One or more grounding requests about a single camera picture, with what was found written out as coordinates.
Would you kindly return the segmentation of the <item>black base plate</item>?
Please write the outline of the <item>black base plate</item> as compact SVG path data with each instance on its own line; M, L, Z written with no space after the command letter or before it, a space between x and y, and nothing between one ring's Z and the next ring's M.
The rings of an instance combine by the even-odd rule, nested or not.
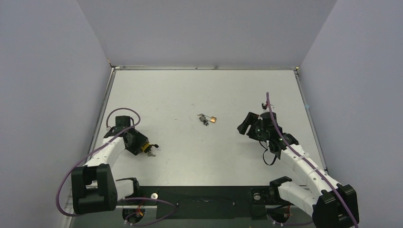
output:
M271 216L286 222L291 216L291 203L272 196L269 186L142 186L134 196L157 195L160 202L148 200L118 201L125 214L144 212L156 207L156 217L170 219L266 219Z

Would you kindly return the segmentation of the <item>brass padlock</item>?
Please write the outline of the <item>brass padlock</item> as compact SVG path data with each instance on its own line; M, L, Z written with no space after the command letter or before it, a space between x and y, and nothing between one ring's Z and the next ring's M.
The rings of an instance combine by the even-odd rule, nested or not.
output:
M216 123L216 121L217 121L217 118L214 117L214 116L210 116L210 115L206 115L206 114L198 114L199 117L200 117L201 115L206 116L206 118L207 118L207 119L209 120L209 122L211 122L211 123Z

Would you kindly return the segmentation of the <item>yellow padlock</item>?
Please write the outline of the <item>yellow padlock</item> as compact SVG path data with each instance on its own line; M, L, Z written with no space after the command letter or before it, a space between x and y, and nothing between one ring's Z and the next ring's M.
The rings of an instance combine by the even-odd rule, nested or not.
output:
M149 153L152 148L159 148L159 145L157 144L150 144L150 143L145 143L142 147L141 147L141 151L144 153Z

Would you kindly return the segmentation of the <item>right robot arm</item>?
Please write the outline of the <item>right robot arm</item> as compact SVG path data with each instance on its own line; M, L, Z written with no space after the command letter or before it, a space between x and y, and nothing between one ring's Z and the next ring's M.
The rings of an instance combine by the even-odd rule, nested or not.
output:
M305 152L298 140L282 131L274 112L249 112L237 130L242 135L266 143L275 155L304 182L306 188L287 176L270 182L268 196L272 202L288 201L311 216L317 228L358 227L357 193L329 176Z

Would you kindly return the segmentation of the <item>black key bunch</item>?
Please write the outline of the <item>black key bunch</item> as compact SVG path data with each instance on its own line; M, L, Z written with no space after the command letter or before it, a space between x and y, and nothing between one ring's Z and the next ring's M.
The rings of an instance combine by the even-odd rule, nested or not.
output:
M199 120L200 120L205 126L208 126L208 125L209 125L209 120L206 118L206 116L201 115L201 116L199 117Z

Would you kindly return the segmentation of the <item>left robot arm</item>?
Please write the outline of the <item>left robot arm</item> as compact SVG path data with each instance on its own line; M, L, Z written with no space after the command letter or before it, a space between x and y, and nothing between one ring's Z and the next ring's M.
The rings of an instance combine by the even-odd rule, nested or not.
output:
M122 152L139 155L149 153L153 147L148 138L133 127L133 123L132 117L117 116L115 126L104 136L101 149L83 166L72 170L75 214L112 211L120 200L125 199L129 204L141 200L138 180L133 177L115 180L111 170Z

